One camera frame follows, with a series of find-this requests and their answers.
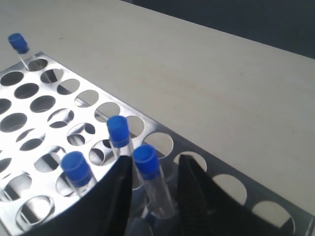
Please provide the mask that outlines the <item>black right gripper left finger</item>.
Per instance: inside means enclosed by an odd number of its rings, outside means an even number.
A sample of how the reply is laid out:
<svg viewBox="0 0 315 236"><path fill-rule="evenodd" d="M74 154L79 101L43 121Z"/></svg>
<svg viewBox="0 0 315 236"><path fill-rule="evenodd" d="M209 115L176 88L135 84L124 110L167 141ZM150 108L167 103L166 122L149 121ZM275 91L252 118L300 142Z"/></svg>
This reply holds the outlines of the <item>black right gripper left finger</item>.
<svg viewBox="0 0 315 236"><path fill-rule="evenodd" d="M132 159L121 156L78 202L27 236L123 236L132 198Z"/></svg>

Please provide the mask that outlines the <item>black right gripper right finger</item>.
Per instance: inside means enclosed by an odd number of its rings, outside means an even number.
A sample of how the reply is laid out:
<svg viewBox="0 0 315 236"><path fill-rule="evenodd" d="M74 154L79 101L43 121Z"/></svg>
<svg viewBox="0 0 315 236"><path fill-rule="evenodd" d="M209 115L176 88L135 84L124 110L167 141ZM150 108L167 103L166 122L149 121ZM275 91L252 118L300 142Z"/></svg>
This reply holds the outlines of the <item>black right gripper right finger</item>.
<svg viewBox="0 0 315 236"><path fill-rule="evenodd" d="M248 191L242 205L226 193L197 161L179 157L177 203L184 236L312 236L315 217L244 174ZM263 202L279 204L289 219L277 227L253 213Z"/></svg>

